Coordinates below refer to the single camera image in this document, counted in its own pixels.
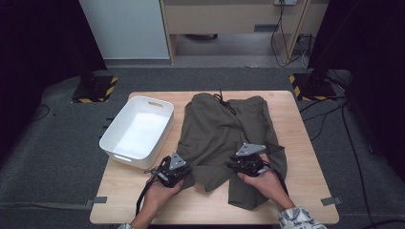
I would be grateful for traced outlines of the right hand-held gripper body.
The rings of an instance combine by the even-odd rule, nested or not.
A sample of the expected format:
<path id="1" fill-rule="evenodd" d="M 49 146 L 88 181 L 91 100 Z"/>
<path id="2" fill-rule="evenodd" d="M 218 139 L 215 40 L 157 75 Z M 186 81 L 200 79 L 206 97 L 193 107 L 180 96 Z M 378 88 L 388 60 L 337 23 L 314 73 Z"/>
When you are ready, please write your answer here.
<path id="1" fill-rule="evenodd" d="M 259 154 L 266 149 L 265 145 L 244 143 L 235 153 L 236 168 L 239 173 L 257 177 L 266 170 L 266 163 Z"/>

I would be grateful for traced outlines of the white plastic basket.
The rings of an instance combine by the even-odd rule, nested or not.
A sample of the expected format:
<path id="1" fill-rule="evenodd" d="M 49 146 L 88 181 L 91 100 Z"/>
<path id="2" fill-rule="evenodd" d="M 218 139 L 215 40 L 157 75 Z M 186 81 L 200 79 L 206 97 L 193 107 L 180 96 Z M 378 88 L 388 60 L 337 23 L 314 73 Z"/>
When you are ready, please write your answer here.
<path id="1" fill-rule="evenodd" d="M 150 168 L 174 125 L 174 105 L 152 97 L 130 98 L 99 141 L 110 159 Z"/>

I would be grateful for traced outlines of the person's right hand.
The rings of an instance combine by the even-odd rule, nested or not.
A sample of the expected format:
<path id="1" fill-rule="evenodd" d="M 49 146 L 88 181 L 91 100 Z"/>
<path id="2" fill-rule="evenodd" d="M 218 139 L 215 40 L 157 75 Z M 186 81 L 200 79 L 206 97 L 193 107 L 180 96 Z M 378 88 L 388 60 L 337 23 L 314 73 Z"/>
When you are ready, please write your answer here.
<path id="1" fill-rule="evenodd" d="M 250 177 L 243 173 L 238 173 L 238 177 L 245 183 L 256 188 L 263 196 L 270 199 L 280 212 L 295 207 L 281 181 L 274 171 L 266 169 L 257 177 Z"/>

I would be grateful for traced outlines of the person's left hand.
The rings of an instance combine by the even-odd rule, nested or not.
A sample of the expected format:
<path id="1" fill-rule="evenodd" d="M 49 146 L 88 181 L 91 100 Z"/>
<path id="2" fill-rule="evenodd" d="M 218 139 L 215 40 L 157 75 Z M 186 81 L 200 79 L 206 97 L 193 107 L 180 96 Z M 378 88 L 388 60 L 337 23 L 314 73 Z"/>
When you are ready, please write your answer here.
<path id="1" fill-rule="evenodd" d="M 153 218 L 172 196 L 181 191 L 181 187 L 182 181 L 173 188 L 165 187 L 160 182 L 154 182 L 146 192 L 139 215 Z"/>

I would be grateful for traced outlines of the olive green shorts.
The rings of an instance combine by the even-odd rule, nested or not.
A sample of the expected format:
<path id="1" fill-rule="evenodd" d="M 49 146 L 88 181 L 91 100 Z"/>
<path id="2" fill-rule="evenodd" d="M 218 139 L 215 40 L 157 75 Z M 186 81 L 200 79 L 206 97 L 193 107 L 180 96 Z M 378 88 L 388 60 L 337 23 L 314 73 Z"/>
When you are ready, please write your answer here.
<path id="1" fill-rule="evenodd" d="M 257 189 L 244 183 L 225 164 L 245 143 L 266 146 L 270 165 L 287 175 L 285 148 L 278 142 L 267 102 L 256 95 L 221 101 L 213 94 L 196 94 L 185 106 L 177 153 L 190 166 L 182 187 L 200 183 L 211 192 L 229 183 L 228 203 L 253 210 L 267 202 Z"/>

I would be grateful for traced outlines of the light wooden desk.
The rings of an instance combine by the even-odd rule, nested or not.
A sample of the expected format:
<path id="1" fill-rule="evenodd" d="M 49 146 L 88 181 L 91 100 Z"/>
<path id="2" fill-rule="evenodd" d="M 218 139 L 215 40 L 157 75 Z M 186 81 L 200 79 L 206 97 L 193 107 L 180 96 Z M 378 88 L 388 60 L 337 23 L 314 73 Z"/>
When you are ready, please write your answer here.
<path id="1" fill-rule="evenodd" d="M 175 55 L 180 34 L 272 32 L 281 60 L 292 59 L 299 36 L 315 35 L 330 0 L 298 0 L 275 6 L 274 0 L 160 0 L 167 43 Z"/>

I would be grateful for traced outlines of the white cabinet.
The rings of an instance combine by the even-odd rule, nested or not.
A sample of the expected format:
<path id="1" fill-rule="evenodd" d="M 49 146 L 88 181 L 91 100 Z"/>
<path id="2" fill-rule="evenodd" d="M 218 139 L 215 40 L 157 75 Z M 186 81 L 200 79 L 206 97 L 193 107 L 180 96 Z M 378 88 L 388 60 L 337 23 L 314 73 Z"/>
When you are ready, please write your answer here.
<path id="1" fill-rule="evenodd" d="M 79 0 L 104 59 L 168 59 L 160 0 Z"/>

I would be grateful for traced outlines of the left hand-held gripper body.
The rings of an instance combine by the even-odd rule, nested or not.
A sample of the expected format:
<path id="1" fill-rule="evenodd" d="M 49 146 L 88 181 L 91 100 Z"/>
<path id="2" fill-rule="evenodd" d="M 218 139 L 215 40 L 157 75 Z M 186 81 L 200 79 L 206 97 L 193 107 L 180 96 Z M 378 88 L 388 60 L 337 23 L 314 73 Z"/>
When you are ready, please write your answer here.
<path id="1" fill-rule="evenodd" d="M 174 152 L 171 156 L 166 156 L 160 165 L 151 169 L 149 173 L 156 176 L 163 186 L 173 188 L 178 182 L 185 179 L 190 171 L 187 162 Z"/>

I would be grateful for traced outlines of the grey tape strip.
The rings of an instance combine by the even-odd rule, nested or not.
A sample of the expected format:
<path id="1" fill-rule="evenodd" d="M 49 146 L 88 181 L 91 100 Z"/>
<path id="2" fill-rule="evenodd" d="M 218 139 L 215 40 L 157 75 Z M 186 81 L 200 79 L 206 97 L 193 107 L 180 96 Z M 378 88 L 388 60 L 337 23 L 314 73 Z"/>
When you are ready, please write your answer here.
<path id="1" fill-rule="evenodd" d="M 95 203 L 106 203 L 108 197 L 94 197 L 93 199 L 87 199 L 85 202 L 86 207 L 93 207 Z"/>
<path id="2" fill-rule="evenodd" d="M 328 205 L 339 205 L 342 203 L 342 199 L 340 197 L 329 197 L 329 198 L 322 198 L 321 202 L 324 206 Z"/>

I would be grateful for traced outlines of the black stand base striped edge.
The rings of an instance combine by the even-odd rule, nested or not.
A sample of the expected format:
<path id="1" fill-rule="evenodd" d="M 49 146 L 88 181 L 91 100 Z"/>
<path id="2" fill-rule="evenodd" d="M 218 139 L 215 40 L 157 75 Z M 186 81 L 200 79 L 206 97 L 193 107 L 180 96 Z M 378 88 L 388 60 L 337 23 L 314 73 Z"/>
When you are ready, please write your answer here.
<path id="1" fill-rule="evenodd" d="M 112 75 L 96 76 L 87 66 L 79 66 L 80 82 L 72 95 L 73 103 L 106 102 L 116 84 Z"/>
<path id="2" fill-rule="evenodd" d="M 336 93 L 332 85 L 314 73 L 294 73 L 288 77 L 299 101 L 334 100 Z"/>

